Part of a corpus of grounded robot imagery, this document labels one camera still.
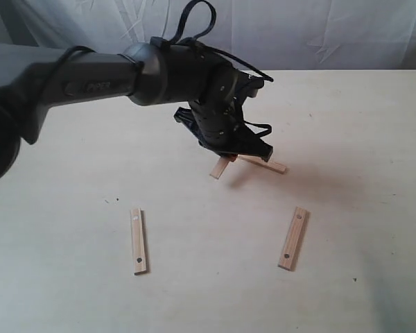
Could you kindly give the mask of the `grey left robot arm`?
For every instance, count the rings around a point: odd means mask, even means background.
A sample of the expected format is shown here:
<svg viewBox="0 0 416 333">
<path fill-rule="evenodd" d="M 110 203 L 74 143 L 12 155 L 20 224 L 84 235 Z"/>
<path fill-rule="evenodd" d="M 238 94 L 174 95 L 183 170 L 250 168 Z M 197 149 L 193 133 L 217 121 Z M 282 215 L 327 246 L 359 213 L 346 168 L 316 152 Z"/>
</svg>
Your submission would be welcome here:
<svg viewBox="0 0 416 333">
<path fill-rule="evenodd" d="M 126 96 L 141 106 L 188 103 L 175 120 L 199 144 L 233 159 L 268 161 L 273 148 L 253 131 L 243 104 L 269 81 L 261 71 L 234 67 L 236 57 L 185 39 L 159 38 L 104 54 L 85 46 L 67 50 L 0 44 L 0 178 L 15 162 L 22 142 L 34 144 L 48 110 L 59 105 Z"/>
</svg>

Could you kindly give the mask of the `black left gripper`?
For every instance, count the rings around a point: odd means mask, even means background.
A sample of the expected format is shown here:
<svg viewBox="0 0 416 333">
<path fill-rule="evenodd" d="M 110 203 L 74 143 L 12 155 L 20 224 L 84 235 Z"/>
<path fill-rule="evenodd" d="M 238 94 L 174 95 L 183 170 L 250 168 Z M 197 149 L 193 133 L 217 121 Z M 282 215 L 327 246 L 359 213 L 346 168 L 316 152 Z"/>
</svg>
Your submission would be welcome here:
<svg viewBox="0 0 416 333">
<path fill-rule="evenodd" d="M 269 124 L 254 124 L 262 131 L 255 133 L 244 119 L 243 104 L 247 96 L 210 97 L 190 101 L 189 108 L 178 108 L 174 119 L 185 126 L 198 140 L 201 147 L 230 162 L 237 155 L 257 157 L 267 162 L 273 147 L 262 140 L 272 132 Z"/>
</svg>

